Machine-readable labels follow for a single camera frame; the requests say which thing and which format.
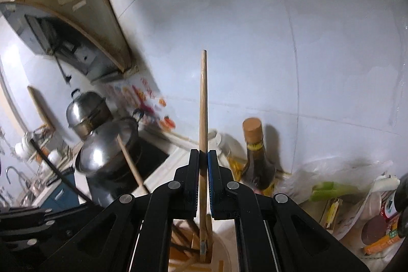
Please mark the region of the green vegetable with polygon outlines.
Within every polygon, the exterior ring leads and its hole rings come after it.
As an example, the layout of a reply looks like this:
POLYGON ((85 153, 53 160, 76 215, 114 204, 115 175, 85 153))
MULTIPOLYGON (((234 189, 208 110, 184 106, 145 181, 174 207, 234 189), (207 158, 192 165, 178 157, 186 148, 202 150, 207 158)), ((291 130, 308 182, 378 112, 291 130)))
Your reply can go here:
POLYGON ((356 186, 339 184, 337 182, 320 182, 313 186, 309 200, 311 202, 327 201, 356 193, 359 193, 359 189, 356 186))

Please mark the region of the dark soy sauce bottle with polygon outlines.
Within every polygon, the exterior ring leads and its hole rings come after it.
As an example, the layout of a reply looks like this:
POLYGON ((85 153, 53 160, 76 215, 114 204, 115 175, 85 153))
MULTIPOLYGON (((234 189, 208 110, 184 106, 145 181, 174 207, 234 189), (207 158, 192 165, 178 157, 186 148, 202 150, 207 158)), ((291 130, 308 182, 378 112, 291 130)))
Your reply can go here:
POLYGON ((396 190, 395 195, 395 207, 399 213, 398 218, 398 236, 400 238, 407 237, 407 224, 408 224, 408 179, 404 176, 396 190))

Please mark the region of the beige ribbed utensil holder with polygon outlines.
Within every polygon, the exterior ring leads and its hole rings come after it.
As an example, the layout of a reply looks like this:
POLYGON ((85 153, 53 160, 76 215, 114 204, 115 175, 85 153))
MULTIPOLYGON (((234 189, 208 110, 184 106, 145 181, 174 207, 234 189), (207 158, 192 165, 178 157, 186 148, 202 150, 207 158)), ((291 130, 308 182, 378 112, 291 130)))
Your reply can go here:
POLYGON ((212 256, 200 261, 198 225, 177 219, 172 228, 168 271, 238 271, 234 222, 212 221, 212 256))

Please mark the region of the wooden chopstick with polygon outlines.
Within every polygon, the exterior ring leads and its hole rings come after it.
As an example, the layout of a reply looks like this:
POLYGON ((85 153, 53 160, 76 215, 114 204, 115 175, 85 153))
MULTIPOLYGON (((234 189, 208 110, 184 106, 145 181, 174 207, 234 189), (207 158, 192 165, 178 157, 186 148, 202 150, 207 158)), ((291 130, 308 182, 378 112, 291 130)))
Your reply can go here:
POLYGON ((128 166, 129 166, 129 168, 130 168, 130 170, 131 170, 131 173, 132 173, 134 179, 136 180, 136 182, 137 182, 137 184, 138 184, 138 187, 141 188, 141 189, 143 189, 143 191, 144 191, 146 194, 150 194, 151 192, 150 192, 150 190, 146 187, 143 178, 142 178, 141 175, 139 174, 138 169, 136 168, 136 164, 133 162, 133 159, 131 158, 130 153, 128 152, 128 150, 127 150, 125 144, 123 143, 121 136, 120 136, 120 135, 117 135, 116 140, 117 140, 117 142, 118 142, 118 145, 119 145, 119 147, 120 147, 120 149, 121 149, 121 151, 122 151, 122 154, 124 155, 124 158, 125 158, 125 160, 126 160, 128 166))
POLYGON ((208 153, 208 69, 207 51, 201 53, 200 67, 200 112, 199 112, 199 229, 200 229, 200 262, 206 261, 207 255, 207 153, 208 153))

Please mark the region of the wooden cutting board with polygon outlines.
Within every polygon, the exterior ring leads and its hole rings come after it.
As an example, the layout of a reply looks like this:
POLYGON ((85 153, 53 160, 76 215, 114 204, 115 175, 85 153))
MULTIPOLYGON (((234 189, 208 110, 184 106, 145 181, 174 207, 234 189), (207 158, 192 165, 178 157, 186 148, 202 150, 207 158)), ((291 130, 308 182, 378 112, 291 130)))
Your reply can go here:
POLYGON ((54 132, 55 127, 45 111, 44 105, 42 104, 42 100, 40 98, 40 93, 37 91, 37 89, 35 89, 32 86, 27 86, 27 90, 28 90, 30 98, 32 99, 32 102, 34 103, 37 113, 40 116, 40 119, 42 120, 43 124, 50 131, 54 132))

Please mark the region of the colourful wall sticker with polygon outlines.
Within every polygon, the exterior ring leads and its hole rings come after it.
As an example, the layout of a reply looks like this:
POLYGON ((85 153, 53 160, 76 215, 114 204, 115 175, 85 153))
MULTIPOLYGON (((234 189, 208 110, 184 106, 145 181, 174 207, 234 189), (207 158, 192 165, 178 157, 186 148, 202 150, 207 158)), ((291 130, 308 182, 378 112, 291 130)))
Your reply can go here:
POLYGON ((153 89, 146 77, 105 84, 104 91, 107 99, 122 114, 131 114, 134 110, 141 109, 145 113, 143 125, 154 126, 166 132, 176 129, 176 122, 167 113, 167 102, 153 89))

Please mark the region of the dark vinegar bottle tan cap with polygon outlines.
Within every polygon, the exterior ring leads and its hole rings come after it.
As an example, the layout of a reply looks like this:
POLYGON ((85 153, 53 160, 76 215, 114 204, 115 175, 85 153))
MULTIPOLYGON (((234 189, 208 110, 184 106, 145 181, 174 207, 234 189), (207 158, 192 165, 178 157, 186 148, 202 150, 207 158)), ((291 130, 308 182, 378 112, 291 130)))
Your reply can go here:
POLYGON ((241 181, 255 190, 263 192, 275 178, 276 168, 265 154, 262 123, 250 117, 242 123, 247 148, 247 162, 241 173, 241 181))

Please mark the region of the range hood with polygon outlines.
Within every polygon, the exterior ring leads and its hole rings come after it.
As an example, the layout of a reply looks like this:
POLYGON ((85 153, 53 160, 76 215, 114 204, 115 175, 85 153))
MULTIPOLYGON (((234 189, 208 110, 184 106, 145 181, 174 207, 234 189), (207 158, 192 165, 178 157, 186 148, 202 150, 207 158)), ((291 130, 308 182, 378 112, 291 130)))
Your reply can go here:
POLYGON ((33 53, 71 65, 93 84, 133 67, 109 0, 3 1, 1 14, 33 53))

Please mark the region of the white plastic bag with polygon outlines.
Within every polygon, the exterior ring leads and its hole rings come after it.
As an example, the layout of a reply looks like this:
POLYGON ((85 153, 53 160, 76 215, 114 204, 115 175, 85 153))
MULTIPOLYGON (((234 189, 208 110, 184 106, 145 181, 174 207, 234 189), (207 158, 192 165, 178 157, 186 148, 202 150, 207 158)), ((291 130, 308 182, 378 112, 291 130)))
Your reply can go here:
POLYGON ((405 218, 398 191, 404 183, 393 173, 393 162, 335 158, 306 164, 280 179, 283 193, 371 269, 381 268, 405 239, 405 218))

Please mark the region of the orange snack package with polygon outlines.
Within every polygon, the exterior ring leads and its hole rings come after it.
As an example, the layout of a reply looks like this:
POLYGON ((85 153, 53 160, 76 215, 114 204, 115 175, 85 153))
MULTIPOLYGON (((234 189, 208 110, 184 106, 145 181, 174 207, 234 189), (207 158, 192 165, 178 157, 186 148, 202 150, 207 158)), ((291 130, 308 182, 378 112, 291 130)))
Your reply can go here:
POLYGON ((382 252, 400 240, 402 240, 402 238, 398 235, 398 223, 394 222, 387 228, 385 236, 373 244, 364 247, 363 252, 365 255, 373 255, 375 253, 382 252))

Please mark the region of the stainless steel steamer pot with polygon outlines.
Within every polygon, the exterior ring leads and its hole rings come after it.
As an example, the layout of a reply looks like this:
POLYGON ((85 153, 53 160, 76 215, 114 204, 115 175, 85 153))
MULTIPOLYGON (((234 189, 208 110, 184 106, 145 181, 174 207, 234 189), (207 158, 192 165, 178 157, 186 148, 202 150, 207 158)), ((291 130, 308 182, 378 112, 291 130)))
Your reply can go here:
POLYGON ((75 89, 66 109, 68 127, 84 141, 95 129, 113 119, 106 99, 93 91, 75 89))

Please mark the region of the steel wok with lid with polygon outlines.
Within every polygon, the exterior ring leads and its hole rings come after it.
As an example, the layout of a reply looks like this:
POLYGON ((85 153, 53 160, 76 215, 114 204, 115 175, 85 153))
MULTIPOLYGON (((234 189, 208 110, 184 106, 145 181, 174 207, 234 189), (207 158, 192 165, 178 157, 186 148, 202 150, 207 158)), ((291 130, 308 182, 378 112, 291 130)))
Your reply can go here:
POLYGON ((127 162, 118 139, 137 162, 143 151, 139 122, 144 115, 145 112, 138 108, 131 116, 106 122, 92 131, 77 154, 76 170, 88 178, 119 177, 127 162))

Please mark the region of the blue kitchen cabinet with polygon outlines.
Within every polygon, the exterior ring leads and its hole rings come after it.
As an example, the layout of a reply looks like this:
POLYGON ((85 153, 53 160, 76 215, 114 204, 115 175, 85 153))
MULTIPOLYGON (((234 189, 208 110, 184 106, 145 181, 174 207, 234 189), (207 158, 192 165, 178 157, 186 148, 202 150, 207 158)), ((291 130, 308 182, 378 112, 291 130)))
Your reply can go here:
POLYGON ((55 183, 51 190, 40 199, 37 206, 52 212, 65 211, 80 205, 78 196, 63 182, 55 183))

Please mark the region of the clear cooking oil bottle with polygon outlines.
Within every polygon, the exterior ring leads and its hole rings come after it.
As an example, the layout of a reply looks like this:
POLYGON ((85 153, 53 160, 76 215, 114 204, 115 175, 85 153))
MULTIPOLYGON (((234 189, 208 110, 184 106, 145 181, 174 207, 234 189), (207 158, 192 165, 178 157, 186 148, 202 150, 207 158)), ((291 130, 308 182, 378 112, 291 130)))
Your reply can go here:
POLYGON ((231 170, 234 180, 242 182, 242 172, 246 160, 239 156, 239 153, 244 151, 239 142, 227 133, 211 129, 208 148, 216 151, 219 164, 231 170))

